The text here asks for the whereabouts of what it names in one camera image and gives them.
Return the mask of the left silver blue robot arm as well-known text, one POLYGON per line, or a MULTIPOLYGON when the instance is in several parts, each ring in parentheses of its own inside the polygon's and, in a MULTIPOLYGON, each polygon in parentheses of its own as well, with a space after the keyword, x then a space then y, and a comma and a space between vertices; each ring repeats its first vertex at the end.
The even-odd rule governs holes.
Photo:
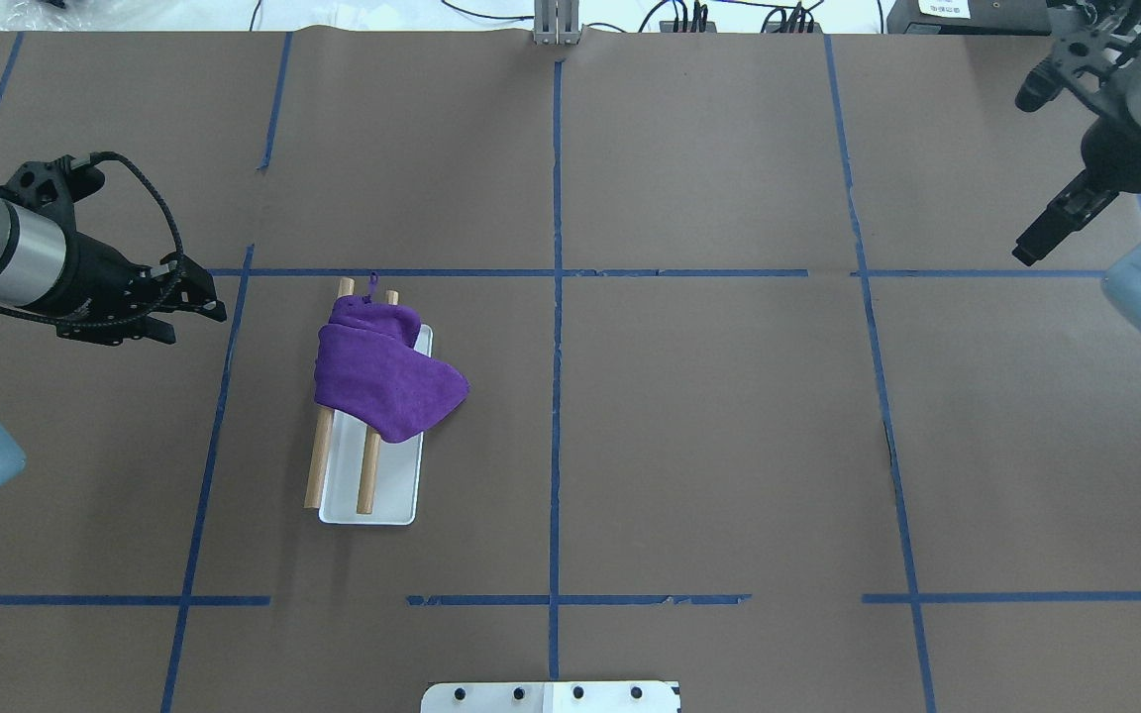
POLYGON ((0 316, 50 326, 60 339, 118 347, 173 345, 168 313, 225 322, 212 274, 187 256, 181 232, 149 178, 114 151, 24 162, 0 184, 0 316), (76 225, 76 204, 102 191, 105 162, 126 167, 162 213, 170 253, 135 264, 76 225))

